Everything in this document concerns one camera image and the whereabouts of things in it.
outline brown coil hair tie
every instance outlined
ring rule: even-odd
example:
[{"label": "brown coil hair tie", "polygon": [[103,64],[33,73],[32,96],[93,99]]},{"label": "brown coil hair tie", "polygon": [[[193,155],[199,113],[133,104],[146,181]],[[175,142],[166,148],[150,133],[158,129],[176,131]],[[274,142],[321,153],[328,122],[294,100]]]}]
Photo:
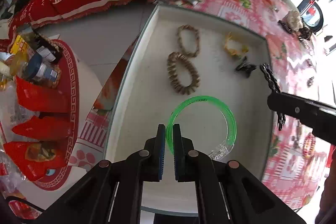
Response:
[{"label": "brown coil hair tie", "polygon": [[[190,72],[192,81],[188,86],[183,86],[179,81],[179,75],[176,72],[176,62],[180,61],[184,67]],[[200,76],[195,66],[188,60],[188,58],[179,52],[172,52],[167,59],[167,69],[170,83],[177,93],[188,95],[195,92],[196,88],[200,86]]]},{"label": "brown coil hair tie", "polygon": [[[181,37],[181,31],[182,30],[190,30],[195,33],[195,40],[196,40],[196,51],[195,52],[189,52],[185,49],[185,47],[182,44],[182,37]],[[177,43],[181,49],[181,52],[186,55],[187,57],[196,57],[200,52],[200,35],[197,29],[190,25],[182,25],[177,29]]]}]

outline tiled floor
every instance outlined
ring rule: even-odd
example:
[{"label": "tiled floor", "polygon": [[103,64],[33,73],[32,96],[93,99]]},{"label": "tiled floor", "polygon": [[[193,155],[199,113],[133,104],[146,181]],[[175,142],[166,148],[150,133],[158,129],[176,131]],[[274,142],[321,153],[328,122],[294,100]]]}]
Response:
[{"label": "tiled floor", "polygon": [[47,25],[39,31],[48,37],[60,34],[59,39],[90,65],[104,85],[154,7],[146,0],[134,0],[70,22]]}]

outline floral tablecloth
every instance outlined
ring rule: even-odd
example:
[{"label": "floral tablecloth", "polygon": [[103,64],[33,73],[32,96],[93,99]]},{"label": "floral tablecloth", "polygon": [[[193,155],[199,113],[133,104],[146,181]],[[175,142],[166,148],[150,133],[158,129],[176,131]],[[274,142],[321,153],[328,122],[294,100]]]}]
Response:
[{"label": "floral tablecloth", "polygon": [[[273,72],[281,91],[318,100],[318,76],[314,44],[303,46],[297,37],[286,33],[277,21],[289,7],[281,0],[199,0],[189,8],[216,15],[251,29],[268,42]],[[307,86],[309,78],[314,84]],[[289,207],[307,204],[315,193],[322,176],[330,146],[317,139],[315,153],[303,157],[303,143],[311,129],[296,119],[286,117],[282,131],[276,128],[274,117],[272,143],[262,182]]]}]

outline blue lid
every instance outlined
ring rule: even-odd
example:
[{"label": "blue lid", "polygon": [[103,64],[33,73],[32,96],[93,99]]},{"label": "blue lid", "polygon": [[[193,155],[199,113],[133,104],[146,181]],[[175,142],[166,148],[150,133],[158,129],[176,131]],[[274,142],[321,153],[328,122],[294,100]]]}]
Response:
[{"label": "blue lid", "polygon": [[38,53],[35,53],[32,58],[29,60],[28,65],[23,72],[23,76],[26,79],[32,79],[38,73],[42,63],[42,56]]}]

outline red plastic bag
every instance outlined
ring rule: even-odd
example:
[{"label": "red plastic bag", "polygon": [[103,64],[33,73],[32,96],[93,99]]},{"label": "red plastic bag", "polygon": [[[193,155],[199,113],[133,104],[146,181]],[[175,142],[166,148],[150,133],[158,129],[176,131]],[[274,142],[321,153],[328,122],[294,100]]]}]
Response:
[{"label": "red plastic bag", "polygon": [[12,131],[39,141],[57,141],[71,135],[71,122],[61,117],[40,119],[33,116],[29,121],[14,126]]},{"label": "red plastic bag", "polygon": [[16,77],[16,93],[18,103],[31,111],[60,113],[69,111],[68,98],[59,90],[34,85]]},{"label": "red plastic bag", "polygon": [[9,142],[3,147],[30,181],[43,177],[47,169],[66,166],[64,154],[55,142]]}]

